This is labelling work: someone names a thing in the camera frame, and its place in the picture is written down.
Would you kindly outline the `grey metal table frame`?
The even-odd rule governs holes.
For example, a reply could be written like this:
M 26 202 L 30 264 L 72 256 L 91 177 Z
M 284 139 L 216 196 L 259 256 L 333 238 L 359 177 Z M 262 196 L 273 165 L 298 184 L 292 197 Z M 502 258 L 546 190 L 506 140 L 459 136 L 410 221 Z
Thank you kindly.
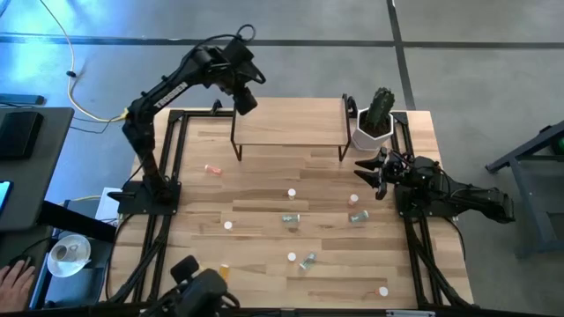
M 516 252 L 518 258 L 533 254 L 564 252 L 564 231 L 558 234 L 552 218 L 564 221 L 564 120 L 541 129 L 538 134 L 494 162 L 489 173 L 508 167 L 515 178 L 523 210 L 535 239 Z

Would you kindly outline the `white plant pot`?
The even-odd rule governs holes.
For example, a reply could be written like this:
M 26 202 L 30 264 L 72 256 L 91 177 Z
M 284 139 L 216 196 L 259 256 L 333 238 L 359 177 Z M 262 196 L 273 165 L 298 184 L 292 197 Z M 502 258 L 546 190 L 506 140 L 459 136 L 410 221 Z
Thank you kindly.
M 383 132 L 378 136 L 371 136 L 360 126 L 367 112 L 367 108 L 358 112 L 355 131 L 352 133 L 352 143 L 359 151 L 377 151 L 394 134 L 394 118 L 392 114 L 388 114 Z

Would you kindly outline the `black box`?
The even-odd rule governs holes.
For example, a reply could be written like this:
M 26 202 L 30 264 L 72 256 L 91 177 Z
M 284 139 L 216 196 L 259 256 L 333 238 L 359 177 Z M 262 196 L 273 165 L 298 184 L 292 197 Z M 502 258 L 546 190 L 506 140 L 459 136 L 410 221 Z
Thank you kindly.
M 34 111 L 6 114 L 0 123 L 0 160 L 29 159 L 43 119 Z

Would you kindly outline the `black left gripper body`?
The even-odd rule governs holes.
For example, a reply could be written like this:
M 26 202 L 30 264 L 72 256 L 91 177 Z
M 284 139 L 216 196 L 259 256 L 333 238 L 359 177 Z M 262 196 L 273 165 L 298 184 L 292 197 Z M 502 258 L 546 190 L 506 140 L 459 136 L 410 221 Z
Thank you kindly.
M 264 74 L 253 62 L 247 61 L 238 65 L 229 65 L 224 83 L 224 92 L 233 97 L 234 108 L 240 115 L 246 115 L 257 107 L 257 101 L 247 87 L 249 82 L 255 82 L 260 85 L 266 82 Z

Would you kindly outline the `dark flat device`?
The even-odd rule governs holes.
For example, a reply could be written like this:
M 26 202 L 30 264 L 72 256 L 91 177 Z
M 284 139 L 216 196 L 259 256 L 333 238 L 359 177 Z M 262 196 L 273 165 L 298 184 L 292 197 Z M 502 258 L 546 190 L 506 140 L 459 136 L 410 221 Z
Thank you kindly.
M 42 106 L 46 99 L 41 95 L 0 93 L 1 104 L 18 106 Z

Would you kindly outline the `white paper sheet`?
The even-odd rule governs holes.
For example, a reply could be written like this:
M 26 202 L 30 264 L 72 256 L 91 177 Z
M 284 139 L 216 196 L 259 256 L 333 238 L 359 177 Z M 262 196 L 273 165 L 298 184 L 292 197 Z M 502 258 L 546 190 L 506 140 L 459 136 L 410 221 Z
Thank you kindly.
M 102 222 L 109 222 L 116 224 L 118 219 L 118 207 L 119 202 L 115 199 L 109 197 L 110 193 L 121 193 L 120 188 L 103 188 L 102 195 L 100 196 L 100 201 L 98 208 L 96 210 L 95 219 Z

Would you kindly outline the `person's hand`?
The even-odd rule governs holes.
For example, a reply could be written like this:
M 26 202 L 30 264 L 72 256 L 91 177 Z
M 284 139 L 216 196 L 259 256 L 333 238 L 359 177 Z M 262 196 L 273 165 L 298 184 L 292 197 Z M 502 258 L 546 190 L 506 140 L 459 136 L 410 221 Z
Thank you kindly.
M 0 269 L 0 313 L 26 310 L 35 271 L 30 261 L 26 258 Z

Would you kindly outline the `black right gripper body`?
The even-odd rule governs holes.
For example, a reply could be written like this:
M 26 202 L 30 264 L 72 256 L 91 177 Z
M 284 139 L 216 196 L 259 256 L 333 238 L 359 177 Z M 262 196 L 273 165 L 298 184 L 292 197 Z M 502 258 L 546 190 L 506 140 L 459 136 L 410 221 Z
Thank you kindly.
M 377 185 L 375 199 L 382 200 L 388 192 L 388 184 L 402 184 L 407 174 L 414 166 L 414 157 L 412 154 L 399 153 L 398 151 L 389 150 L 382 147 L 377 156 L 380 165 L 377 167 Z

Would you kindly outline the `wooden shelf with black legs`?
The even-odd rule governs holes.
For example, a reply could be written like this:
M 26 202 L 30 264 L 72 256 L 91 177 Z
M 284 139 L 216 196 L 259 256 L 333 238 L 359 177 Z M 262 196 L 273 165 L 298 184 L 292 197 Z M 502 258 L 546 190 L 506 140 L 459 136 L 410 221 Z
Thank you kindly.
M 232 119 L 231 143 L 238 160 L 245 146 L 336 147 L 343 160 L 352 141 L 353 97 L 259 98 L 258 107 Z

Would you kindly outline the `smartphone with lit screen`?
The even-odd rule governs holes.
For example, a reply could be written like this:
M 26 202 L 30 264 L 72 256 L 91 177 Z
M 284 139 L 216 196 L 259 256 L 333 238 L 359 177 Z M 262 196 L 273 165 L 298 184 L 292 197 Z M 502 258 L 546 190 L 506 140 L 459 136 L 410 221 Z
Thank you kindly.
M 12 181 L 0 181 L 0 215 L 3 213 L 5 205 L 8 202 L 12 188 Z

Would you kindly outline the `black bar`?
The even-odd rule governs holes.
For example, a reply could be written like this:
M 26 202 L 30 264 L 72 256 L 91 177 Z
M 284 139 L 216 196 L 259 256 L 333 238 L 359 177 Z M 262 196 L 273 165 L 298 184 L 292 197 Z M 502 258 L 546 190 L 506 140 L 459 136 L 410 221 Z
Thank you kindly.
M 105 242 L 113 242 L 116 233 L 116 228 L 108 223 L 48 201 L 42 203 L 36 224 L 49 225 Z

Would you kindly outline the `grey desk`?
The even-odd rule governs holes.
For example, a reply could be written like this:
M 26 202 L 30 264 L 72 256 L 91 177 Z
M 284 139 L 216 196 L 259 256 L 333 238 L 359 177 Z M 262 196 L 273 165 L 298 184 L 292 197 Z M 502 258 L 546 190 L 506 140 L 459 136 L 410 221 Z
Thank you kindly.
M 70 107 L 35 111 L 43 121 L 31 157 L 0 160 L 0 181 L 12 183 L 0 210 L 0 232 L 22 231 L 36 224 L 74 115 Z

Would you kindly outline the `green cactus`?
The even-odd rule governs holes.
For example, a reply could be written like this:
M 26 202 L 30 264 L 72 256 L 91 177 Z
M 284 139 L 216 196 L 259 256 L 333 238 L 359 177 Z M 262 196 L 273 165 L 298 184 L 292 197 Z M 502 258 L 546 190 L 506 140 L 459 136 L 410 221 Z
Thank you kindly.
M 376 132 L 383 125 L 394 102 L 395 95 L 390 89 L 380 87 L 375 92 L 365 117 L 364 128 L 366 132 Z

